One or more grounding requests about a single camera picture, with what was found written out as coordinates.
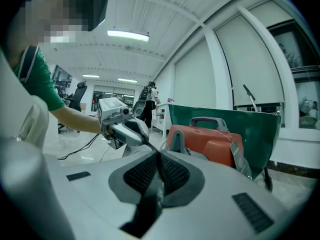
white desk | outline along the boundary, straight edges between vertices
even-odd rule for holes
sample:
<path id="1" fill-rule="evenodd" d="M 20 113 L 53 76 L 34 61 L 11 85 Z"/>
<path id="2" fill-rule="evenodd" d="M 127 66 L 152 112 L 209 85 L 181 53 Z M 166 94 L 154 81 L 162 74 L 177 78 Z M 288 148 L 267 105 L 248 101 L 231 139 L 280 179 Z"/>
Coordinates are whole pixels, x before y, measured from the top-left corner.
<path id="1" fill-rule="evenodd" d="M 171 125 L 168 103 L 156 105 L 155 109 L 152 110 L 151 128 L 156 127 L 161 130 L 162 137 L 165 138 L 167 136 L 167 130 L 170 130 Z"/>

ceiling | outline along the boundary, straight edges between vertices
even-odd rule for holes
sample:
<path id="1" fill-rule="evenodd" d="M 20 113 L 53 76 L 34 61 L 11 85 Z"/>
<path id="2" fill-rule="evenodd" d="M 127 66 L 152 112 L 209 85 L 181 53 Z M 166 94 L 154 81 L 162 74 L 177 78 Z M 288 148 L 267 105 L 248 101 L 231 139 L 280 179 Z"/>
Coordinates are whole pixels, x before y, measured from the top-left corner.
<path id="1" fill-rule="evenodd" d="M 74 77 L 99 75 L 104 85 L 118 78 L 144 86 L 156 77 L 192 29 L 204 26 L 208 12 L 221 0 L 109 0 L 105 21 L 76 42 L 41 47 L 48 61 Z M 149 35 L 149 41 L 111 37 L 107 30 Z"/>

fluorescent light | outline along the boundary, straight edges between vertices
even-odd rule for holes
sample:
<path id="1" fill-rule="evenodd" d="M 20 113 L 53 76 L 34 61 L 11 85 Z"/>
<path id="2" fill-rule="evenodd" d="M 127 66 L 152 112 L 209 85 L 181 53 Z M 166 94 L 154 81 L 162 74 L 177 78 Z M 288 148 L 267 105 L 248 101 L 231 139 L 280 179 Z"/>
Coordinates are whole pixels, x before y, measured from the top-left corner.
<path id="1" fill-rule="evenodd" d="M 123 81 L 123 82 L 137 83 L 136 80 L 130 80 L 130 79 L 118 78 L 118 80 L 119 80 L 119 81 Z"/>
<path id="2" fill-rule="evenodd" d="M 94 74 L 83 74 L 82 75 L 85 78 L 99 78 L 100 76 L 94 75 Z"/>
<path id="3" fill-rule="evenodd" d="M 107 33 L 108 33 L 108 36 L 110 37 L 131 38 L 131 39 L 136 39 L 144 42 L 149 41 L 149 36 L 144 34 L 137 34 L 137 33 L 119 31 L 119 30 L 108 30 Z"/>

floor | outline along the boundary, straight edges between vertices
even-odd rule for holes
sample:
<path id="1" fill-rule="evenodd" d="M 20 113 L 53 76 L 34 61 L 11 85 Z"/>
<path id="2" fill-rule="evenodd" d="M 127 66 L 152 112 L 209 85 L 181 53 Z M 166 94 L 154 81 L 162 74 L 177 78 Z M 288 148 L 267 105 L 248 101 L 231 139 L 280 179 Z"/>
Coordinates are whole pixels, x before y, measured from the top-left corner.
<path id="1" fill-rule="evenodd" d="M 95 134 L 87 132 L 76 132 L 65 129 L 59 134 L 58 145 L 45 145 L 43 152 L 61 158 L 73 151 L 76 151 L 86 145 Z M 162 132 L 154 128 L 149 136 L 150 143 L 159 149 L 165 139 L 162 138 Z M 114 150 L 109 147 L 108 141 L 99 135 L 92 145 L 81 152 L 70 155 L 65 160 L 60 160 L 62 166 L 73 166 L 89 163 L 98 163 L 121 158 L 125 146 Z M 317 183 L 316 179 L 305 178 L 286 174 L 283 172 L 269 170 L 272 178 L 272 194 L 278 198 L 287 209 L 303 205 L 309 198 Z M 254 180 L 262 188 L 265 187 L 264 176 L 260 174 Z"/>

black chair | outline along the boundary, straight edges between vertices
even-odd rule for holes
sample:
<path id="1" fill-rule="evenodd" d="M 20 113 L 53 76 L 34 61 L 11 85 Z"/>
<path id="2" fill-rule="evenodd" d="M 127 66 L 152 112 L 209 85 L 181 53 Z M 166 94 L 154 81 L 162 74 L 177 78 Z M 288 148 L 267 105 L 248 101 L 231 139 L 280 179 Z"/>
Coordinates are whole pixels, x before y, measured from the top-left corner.
<path id="1" fill-rule="evenodd" d="M 73 97 L 72 98 L 66 97 L 64 99 L 67 101 L 70 101 L 69 108 L 74 109 L 74 110 L 78 110 L 81 112 L 80 101 L 87 90 L 87 85 L 85 82 L 80 82 L 77 84 L 76 87 L 77 87 L 77 89 L 75 90 Z M 60 134 L 61 129 L 65 126 L 62 123 L 58 123 L 58 126 L 59 126 L 58 133 Z"/>

